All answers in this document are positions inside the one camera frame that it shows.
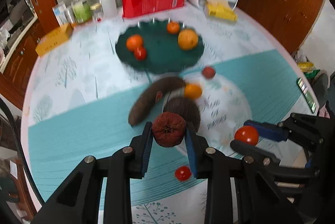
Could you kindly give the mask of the red cherry tomato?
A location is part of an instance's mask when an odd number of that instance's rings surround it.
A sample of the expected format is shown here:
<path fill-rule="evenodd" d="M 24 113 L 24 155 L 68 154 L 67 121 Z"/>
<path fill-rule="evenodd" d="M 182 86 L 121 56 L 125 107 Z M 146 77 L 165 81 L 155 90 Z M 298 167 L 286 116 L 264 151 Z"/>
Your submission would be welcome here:
<path fill-rule="evenodd" d="M 174 173 L 174 176 L 178 181 L 187 181 L 191 175 L 192 173 L 188 166 L 178 167 Z"/>
<path fill-rule="evenodd" d="M 249 145 L 256 146 L 259 140 L 259 133 L 257 132 L 256 128 L 246 125 L 246 126 L 239 128 L 235 132 L 234 139 L 238 141 L 242 141 Z"/>
<path fill-rule="evenodd" d="M 143 61 L 147 58 L 147 50 L 145 47 L 138 47 L 134 50 L 133 53 L 138 61 Z"/>

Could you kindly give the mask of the small yellow-orange kumquat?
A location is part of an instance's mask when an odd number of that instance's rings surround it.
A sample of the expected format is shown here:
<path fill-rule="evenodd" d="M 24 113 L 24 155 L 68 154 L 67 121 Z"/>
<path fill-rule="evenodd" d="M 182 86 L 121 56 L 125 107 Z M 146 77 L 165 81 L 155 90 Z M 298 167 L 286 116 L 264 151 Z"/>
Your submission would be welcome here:
<path fill-rule="evenodd" d="M 202 87 L 196 83 L 189 83 L 185 86 L 183 95 L 186 98 L 195 100 L 202 96 Z"/>

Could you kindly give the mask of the wrinkled red passion fruit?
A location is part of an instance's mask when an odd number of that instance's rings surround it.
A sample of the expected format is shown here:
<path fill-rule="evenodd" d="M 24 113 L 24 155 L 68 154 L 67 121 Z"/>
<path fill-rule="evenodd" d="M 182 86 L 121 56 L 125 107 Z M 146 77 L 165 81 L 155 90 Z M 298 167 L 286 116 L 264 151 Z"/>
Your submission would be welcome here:
<path fill-rule="evenodd" d="M 186 125 L 186 121 L 180 115 L 163 112 L 153 122 L 152 133 L 158 145 L 175 147 L 182 142 Z"/>

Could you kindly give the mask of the dark overripe banana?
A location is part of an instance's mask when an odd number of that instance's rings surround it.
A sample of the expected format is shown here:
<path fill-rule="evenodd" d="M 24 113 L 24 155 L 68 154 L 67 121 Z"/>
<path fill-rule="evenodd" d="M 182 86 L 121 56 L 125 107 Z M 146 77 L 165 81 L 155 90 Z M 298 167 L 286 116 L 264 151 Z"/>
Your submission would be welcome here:
<path fill-rule="evenodd" d="M 155 104 L 168 92 L 183 88 L 186 82 L 178 76 L 167 76 L 153 82 L 132 106 L 128 123 L 131 126 L 141 123 L 150 113 Z"/>

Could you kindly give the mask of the round white printed placemat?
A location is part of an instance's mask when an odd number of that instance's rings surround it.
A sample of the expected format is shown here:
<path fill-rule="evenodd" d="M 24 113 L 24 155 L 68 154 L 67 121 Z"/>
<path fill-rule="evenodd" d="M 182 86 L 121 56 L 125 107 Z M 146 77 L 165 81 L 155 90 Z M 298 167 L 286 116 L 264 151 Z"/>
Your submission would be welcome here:
<path fill-rule="evenodd" d="M 230 147 L 234 134 L 246 120 L 252 118 L 251 108 L 244 93 L 226 77 L 216 74 L 206 79 L 202 73 L 183 75 L 186 83 L 195 83 L 202 88 L 202 95 L 195 100 L 200 111 L 200 126 L 197 135 L 204 137 L 209 146 L 228 157 L 238 153 Z"/>

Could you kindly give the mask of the small red lychee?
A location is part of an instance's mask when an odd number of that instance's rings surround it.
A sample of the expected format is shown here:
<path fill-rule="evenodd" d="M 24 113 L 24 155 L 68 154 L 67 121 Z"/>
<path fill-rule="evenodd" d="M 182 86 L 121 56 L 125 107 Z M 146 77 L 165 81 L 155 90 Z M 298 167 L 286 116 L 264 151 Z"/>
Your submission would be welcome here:
<path fill-rule="evenodd" d="M 214 78 L 214 76 L 216 75 L 216 71 L 214 70 L 214 68 L 210 67 L 210 66 L 206 66 L 204 67 L 204 69 L 202 70 L 202 75 L 206 78 L 206 79 L 212 79 Z"/>

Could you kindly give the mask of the tree pattern tablecloth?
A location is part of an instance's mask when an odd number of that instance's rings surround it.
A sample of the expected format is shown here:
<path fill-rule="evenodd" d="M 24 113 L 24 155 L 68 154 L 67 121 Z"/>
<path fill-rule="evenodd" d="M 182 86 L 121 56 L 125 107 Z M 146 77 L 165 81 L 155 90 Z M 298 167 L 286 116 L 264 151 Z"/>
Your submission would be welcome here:
<path fill-rule="evenodd" d="M 175 20 L 196 30 L 204 53 L 183 75 L 214 68 L 246 96 L 252 118 L 277 123 L 292 112 L 309 114 L 289 53 L 243 12 L 234 24 L 210 19 L 192 5 L 143 17 Z M 129 110 L 157 79 L 122 64 L 115 45 L 139 19 L 116 17 L 76 29 L 71 39 L 35 63 L 21 125 L 22 146 L 35 184 L 47 200 L 85 156 L 103 158 L 129 145 L 143 125 L 131 127 Z M 131 181 L 134 223 L 202 223 L 207 183 L 174 173 L 188 164 L 182 147 L 153 145 L 148 171 Z"/>

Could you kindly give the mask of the large yellow orange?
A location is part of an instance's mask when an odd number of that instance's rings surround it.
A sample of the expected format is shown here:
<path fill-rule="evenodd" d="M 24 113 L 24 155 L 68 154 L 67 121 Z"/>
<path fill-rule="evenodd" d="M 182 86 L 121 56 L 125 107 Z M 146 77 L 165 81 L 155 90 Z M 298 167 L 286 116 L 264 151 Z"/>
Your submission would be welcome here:
<path fill-rule="evenodd" d="M 178 46 L 185 51 L 193 50 L 198 46 L 198 35 L 192 29 L 183 29 L 178 35 Z"/>

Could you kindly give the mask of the orange mandarin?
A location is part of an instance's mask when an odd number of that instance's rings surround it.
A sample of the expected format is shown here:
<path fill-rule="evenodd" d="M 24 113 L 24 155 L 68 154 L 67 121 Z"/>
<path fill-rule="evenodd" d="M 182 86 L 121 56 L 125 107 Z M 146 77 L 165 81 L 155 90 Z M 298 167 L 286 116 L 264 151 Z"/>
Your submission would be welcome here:
<path fill-rule="evenodd" d="M 139 34 L 131 35 L 126 40 L 126 48 L 130 52 L 134 52 L 137 48 L 143 47 L 143 38 Z"/>

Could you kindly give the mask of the yellow cardboard box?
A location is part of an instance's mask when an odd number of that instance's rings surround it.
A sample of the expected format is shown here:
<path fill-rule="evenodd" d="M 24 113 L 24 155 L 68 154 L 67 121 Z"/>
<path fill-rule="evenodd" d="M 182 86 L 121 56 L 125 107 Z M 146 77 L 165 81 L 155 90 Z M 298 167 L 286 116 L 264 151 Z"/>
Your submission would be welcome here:
<path fill-rule="evenodd" d="M 36 53 L 39 57 L 44 56 L 54 48 L 62 45 L 64 42 L 67 42 L 72 36 L 72 32 L 73 29 L 69 23 L 52 30 L 37 44 L 37 47 L 35 48 Z"/>

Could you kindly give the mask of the silver metal can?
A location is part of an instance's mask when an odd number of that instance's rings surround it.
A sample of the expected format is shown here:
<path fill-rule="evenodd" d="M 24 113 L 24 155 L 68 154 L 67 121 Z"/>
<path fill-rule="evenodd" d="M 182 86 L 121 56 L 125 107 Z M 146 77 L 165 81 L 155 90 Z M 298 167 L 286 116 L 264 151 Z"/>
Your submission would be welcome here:
<path fill-rule="evenodd" d="M 74 27 L 76 26 L 77 22 L 76 22 L 76 17 L 74 15 L 74 12 L 73 12 L 73 9 L 71 6 L 67 7 L 66 10 L 65 10 L 65 16 L 66 16 L 66 19 L 68 21 L 68 23 Z"/>

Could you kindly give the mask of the small glass jar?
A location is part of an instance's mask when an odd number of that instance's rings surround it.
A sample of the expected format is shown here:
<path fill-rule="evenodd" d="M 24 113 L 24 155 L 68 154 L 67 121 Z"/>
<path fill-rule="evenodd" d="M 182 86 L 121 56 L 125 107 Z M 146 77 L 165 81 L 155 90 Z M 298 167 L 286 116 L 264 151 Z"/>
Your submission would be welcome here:
<path fill-rule="evenodd" d="M 101 3 L 95 3 L 90 6 L 92 18 L 94 21 L 101 21 L 103 18 L 103 9 Z"/>

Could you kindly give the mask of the white blue carton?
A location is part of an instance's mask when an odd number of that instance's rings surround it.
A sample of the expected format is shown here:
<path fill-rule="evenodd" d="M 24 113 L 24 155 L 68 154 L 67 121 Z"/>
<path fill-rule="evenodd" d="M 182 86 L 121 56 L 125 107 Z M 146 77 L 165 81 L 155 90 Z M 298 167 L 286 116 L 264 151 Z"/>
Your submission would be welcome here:
<path fill-rule="evenodd" d="M 66 23 L 68 23 L 68 20 L 66 18 L 65 12 L 66 12 L 66 5 L 65 3 L 62 1 L 60 3 L 58 3 L 58 5 L 54 6 L 52 8 L 54 15 L 56 17 L 56 20 L 59 24 L 59 26 L 62 26 Z"/>

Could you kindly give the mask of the glass bottle green label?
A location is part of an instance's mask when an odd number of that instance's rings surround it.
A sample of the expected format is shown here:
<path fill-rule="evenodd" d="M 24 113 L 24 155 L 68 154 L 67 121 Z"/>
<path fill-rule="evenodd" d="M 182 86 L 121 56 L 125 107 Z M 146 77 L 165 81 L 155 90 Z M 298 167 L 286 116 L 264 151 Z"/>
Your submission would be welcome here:
<path fill-rule="evenodd" d="M 83 24 L 92 19 L 88 0 L 72 0 L 71 5 L 77 23 Z"/>

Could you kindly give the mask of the white squeeze bottle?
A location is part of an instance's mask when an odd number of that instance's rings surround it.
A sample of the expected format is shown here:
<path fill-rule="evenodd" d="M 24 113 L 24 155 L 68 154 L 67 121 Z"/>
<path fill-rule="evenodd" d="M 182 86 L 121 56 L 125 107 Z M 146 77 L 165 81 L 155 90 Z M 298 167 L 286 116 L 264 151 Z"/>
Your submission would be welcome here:
<path fill-rule="evenodd" d="M 117 6 L 115 0 L 100 0 L 104 17 L 113 18 L 117 16 Z"/>

